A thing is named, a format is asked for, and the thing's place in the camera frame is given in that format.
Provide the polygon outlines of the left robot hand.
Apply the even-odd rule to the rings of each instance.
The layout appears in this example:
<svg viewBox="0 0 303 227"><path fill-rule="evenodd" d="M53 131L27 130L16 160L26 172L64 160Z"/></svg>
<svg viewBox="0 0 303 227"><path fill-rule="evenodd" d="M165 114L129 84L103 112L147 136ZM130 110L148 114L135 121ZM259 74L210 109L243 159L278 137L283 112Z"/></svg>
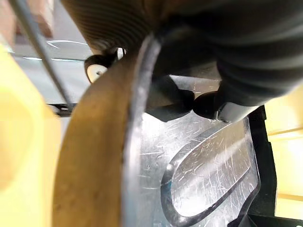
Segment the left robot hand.
<svg viewBox="0 0 303 227"><path fill-rule="evenodd" d="M300 0L64 0L89 47L141 46L148 81L215 63L218 91L195 100L196 114L236 122L303 82Z"/></svg>

